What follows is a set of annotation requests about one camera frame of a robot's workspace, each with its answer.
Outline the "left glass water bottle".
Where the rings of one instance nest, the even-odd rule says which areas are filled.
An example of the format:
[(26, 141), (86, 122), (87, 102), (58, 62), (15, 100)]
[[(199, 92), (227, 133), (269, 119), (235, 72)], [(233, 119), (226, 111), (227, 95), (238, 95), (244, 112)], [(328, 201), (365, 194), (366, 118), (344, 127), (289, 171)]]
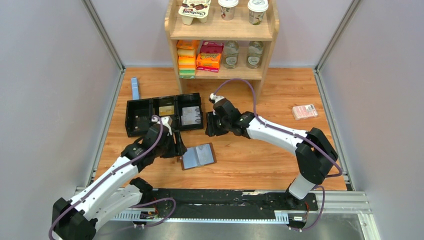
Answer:
[(227, 69), (234, 69), (237, 66), (239, 57), (239, 44), (235, 40), (229, 40), (223, 48), (223, 64)]

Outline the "silver VIP card top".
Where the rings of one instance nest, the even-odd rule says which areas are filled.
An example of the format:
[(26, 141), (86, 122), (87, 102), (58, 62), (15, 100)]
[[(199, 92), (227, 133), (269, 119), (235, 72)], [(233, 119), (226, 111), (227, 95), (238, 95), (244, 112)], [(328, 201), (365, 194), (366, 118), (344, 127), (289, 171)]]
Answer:
[(197, 118), (201, 115), (201, 108), (199, 106), (189, 106), (182, 108), (182, 116), (185, 118)]

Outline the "paper coffee cup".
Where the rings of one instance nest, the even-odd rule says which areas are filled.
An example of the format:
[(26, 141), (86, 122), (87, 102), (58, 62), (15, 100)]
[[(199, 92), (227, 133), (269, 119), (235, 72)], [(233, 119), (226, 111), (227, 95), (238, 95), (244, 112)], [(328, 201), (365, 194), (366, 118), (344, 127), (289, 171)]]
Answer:
[(239, 0), (218, 0), (218, 4), (220, 6), (221, 18), (225, 21), (230, 21), (234, 18)]
[(252, 25), (259, 25), (264, 19), (269, 3), (267, 0), (250, 0), (247, 7), (249, 9), (249, 22)]

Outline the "aluminium frame rail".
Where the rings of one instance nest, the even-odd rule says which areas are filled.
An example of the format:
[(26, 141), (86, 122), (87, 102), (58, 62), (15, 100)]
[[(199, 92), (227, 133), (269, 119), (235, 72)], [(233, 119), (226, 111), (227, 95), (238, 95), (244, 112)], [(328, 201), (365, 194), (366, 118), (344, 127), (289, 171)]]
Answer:
[(366, 195), (312, 191), (303, 200), (277, 190), (152, 188), (129, 185), (110, 196), (79, 190), (53, 205), (54, 231), (63, 240), (91, 240), (108, 221), (276, 224), (302, 232), (336, 220), (353, 220), (366, 240), (380, 238)]

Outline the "brown leather card holder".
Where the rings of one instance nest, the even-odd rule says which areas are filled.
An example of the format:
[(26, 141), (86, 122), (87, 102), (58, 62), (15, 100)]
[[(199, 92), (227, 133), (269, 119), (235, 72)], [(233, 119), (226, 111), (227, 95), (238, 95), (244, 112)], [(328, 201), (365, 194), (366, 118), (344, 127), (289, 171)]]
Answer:
[(177, 160), (183, 171), (203, 167), (217, 162), (213, 144), (206, 143), (187, 148), (187, 151)]

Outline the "silver vip card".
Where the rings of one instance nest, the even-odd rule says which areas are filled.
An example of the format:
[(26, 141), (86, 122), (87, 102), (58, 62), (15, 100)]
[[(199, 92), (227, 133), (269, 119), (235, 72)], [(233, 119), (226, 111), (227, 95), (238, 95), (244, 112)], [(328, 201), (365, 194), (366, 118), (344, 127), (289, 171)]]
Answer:
[(181, 119), (181, 124), (183, 126), (196, 125), (202, 122), (202, 118), (199, 115), (183, 115)]
[(182, 108), (182, 116), (185, 118), (197, 118), (201, 115), (201, 108), (199, 106), (189, 106)]

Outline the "right paper coffee cup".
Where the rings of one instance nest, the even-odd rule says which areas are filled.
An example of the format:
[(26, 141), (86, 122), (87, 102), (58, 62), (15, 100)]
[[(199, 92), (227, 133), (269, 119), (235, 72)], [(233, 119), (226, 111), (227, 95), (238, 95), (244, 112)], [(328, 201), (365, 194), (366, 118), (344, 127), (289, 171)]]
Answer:
[(264, 19), (269, 3), (267, 0), (250, 0), (247, 7), (249, 9), (249, 22), (252, 25), (259, 25)]

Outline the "right glass water bottle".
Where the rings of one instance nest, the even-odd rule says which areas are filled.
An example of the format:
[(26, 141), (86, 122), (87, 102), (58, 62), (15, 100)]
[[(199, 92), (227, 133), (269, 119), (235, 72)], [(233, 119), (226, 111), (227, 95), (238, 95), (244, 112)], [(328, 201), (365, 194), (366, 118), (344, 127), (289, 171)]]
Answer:
[(250, 69), (256, 69), (260, 66), (264, 52), (264, 43), (262, 41), (250, 41), (247, 48), (246, 65)]

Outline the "blue plastic strip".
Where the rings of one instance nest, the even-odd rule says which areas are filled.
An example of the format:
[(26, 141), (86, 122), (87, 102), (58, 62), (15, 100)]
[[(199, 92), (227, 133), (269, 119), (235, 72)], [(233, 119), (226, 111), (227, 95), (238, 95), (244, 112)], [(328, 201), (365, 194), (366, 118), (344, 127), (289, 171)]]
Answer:
[(131, 90), (132, 90), (132, 99), (139, 100), (140, 99), (140, 90), (139, 90), (139, 81), (137, 77), (131, 78)]

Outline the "yogurt cup multipack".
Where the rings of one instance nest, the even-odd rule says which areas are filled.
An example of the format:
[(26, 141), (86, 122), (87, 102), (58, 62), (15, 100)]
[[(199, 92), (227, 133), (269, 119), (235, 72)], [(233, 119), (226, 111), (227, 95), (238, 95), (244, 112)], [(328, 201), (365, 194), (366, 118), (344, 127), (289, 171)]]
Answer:
[(183, 0), (178, 13), (184, 25), (191, 25), (194, 19), (206, 23), (210, 10), (210, 0)]

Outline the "glass water bottle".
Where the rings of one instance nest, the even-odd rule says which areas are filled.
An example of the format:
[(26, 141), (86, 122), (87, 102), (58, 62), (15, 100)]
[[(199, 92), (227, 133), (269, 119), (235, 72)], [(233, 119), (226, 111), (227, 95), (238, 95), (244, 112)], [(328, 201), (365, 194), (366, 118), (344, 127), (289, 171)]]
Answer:
[(260, 66), (264, 52), (264, 43), (262, 41), (250, 41), (247, 48), (246, 65), (250, 69), (256, 69)]
[(237, 66), (239, 57), (239, 44), (235, 40), (229, 40), (223, 48), (223, 64), (227, 69), (234, 69)]

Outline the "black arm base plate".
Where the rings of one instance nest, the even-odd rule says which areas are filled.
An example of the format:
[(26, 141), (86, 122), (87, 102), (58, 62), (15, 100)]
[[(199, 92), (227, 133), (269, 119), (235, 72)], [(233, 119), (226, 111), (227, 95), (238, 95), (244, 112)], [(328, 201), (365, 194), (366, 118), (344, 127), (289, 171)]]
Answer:
[(175, 219), (271, 220), (275, 211), (319, 209), (315, 194), (290, 201), (284, 191), (159, 188), (148, 191), (141, 202), (158, 199), (165, 199), (154, 204), (159, 217), (170, 214)]

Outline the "orange snack box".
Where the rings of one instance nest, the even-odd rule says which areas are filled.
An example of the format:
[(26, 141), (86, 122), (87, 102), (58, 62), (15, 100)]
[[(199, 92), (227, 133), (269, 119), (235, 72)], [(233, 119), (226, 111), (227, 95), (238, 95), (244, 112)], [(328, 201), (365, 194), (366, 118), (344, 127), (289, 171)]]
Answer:
[(200, 52), (196, 58), (196, 66), (219, 69), (221, 56), (221, 53)]

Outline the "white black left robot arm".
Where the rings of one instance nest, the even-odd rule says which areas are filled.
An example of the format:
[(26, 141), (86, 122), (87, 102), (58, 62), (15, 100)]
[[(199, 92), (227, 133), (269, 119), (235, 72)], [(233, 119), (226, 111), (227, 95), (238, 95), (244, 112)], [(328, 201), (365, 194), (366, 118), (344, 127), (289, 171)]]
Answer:
[[(175, 145), (171, 118), (154, 115), (152, 125), (140, 140), (128, 145), (112, 166), (85, 190), (69, 200), (58, 199), (53, 205), (49, 239), (57, 234), (63, 240), (92, 240), (98, 230), (123, 210), (135, 205), (148, 207), (151, 191), (141, 188), (134, 178), (156, 158), (169, 158)], [(128, 180), (133, 183), (118, 189)]]

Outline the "left paper coffee cup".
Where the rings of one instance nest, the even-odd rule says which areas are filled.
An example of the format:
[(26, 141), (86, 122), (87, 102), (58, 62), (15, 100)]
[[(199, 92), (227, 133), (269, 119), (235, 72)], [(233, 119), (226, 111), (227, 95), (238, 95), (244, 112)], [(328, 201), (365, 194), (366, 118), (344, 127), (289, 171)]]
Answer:
[(218, 4), (220, 6), (221, 18), (225, 21), (230, 21), (234, 18), (239, 0), (218, 0)]

